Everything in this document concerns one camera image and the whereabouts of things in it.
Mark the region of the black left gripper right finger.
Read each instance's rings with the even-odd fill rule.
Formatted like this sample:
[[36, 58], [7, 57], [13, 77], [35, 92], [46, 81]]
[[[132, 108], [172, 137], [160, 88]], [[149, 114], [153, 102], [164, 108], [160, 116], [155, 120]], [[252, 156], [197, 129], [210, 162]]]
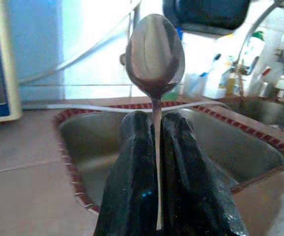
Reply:
[[232, 193], [179, 113], [162, 118], [165, 236], [247, 236]]

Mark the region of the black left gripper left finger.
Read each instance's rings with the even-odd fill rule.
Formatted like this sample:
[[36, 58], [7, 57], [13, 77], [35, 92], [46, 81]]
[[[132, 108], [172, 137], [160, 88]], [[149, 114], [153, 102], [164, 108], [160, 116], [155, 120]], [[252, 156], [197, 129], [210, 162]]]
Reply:
[[154, 127], [147, 113], [127, 114], [118, 140], [118, 158], [105, 184], [94, 235], [154, 236], [158, 183]]

